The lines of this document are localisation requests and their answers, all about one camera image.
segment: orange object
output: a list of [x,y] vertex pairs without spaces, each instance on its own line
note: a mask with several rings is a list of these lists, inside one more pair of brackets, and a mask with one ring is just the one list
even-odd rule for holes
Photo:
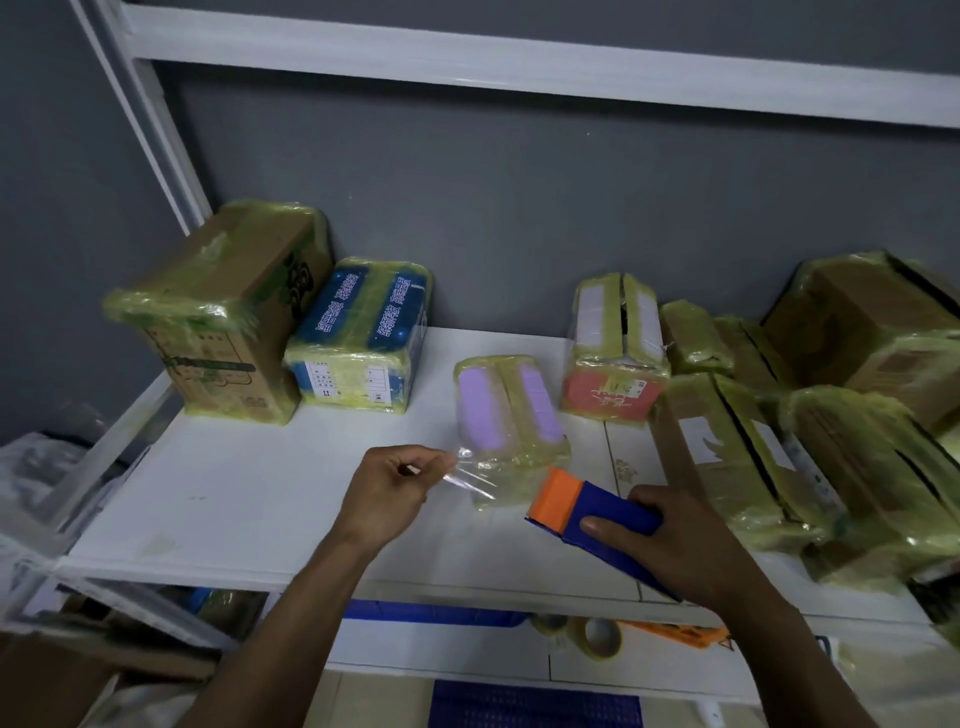
[[721,643],[730,636],[730,630],[726,627],[695,627],[692,624],[659,624],[652,621],[621,621],[620,623],[697,649],[707,649],[712,644]]
[[562,534],[583,487],[584,481],[567,471],[549,468],[537,499],[527,511],[527,518],[558,535]]

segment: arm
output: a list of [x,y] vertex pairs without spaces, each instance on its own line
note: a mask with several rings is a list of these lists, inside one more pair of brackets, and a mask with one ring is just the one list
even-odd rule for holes
[[653,536],[603,519],[583,519],[581,527],[720,616],[750,666],[772,728],[876,728],[804,617],[707,503],[662,486],[637,486],[630,499],[662,513]]
[[[380,549],[413,522],[427,491],[454,462],[417,445],[368,450],[330,532],[179,728],[300,728],[357,582]],[[419,474],[403,474],[407,465]]]

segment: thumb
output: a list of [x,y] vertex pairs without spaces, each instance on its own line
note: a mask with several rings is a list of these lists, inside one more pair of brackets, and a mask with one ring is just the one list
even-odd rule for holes
[[453,466],[456,465],[457,458],[455,455],[450,454],[449,452],[442,452],[437,455],[432,460],[428,461],[423,470],[421,470],[416,475],[404,478],[407,482],[416,485],[424,494],[437,483],[439,483],[444,475],[453,470]]
[[582,519],[580,527],[601,544],[623,551],[628,556],[633,556],[643,566],[647,566],[648,557],[653,550],[649,536],[635,533],[619,523],[598,519],[595,516]]

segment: cardboard box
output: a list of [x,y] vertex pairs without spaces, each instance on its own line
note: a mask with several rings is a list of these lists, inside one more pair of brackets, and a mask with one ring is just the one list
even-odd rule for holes
[[707,500],[745,546],[795,552],[823,536],[783,499],[809,486],[742,385],[675,376],[654,405],[650,430],[670,486]]
[[735,316],[713,320],[733,354],[733,379],[765,399],[778,399],[800,385],[760,325]]
[[665,303],[660,307],[660,326],[673,374],[733,374],[733,353],[700,306],[689,301]]
[[804,552],[813,578],[883,589],[960,555],[960,467],[902,405],[812,387],[783,399],[780,428],[818,474],[810,519],[831,538]]
[[566,362],[564,412],[645,422],[670,377],[654,291],[630,274],[583,280]]
[[300,400],[283,347],[332,267],[317,210],[230,203],[104,308],[143,331],[188,413],[282,425]]
[[0,634],[0,705],[5,728],[76,728],[119,670],[180,680],[206,679],[217,659],[103,638],[52,639]]
[[304,401],[406,412],[432,292],[416,263],[337,263],[284,354]]
[[802,265],[763,322],[801,385],[900,400],[924,427],[960,406],[960,293],[886,253]]

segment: purple label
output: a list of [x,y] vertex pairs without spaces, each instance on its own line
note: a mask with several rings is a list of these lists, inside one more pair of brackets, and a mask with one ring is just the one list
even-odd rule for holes
[[503,430],[487,370],[464,369],[458,384],[460,421],[469,439],[478,449],[504,449]]
[[523,388],[527,391],[527,399],[530,400],[530,406],[534,408],[540,437],[548,443],[561,442],[564,438],[564,429],[557,419],[557,412],[553,408],[553,402],[550,401],[550,395],[543,386],[540,370],[524,364],[520,367],[520,375],[523,377]]

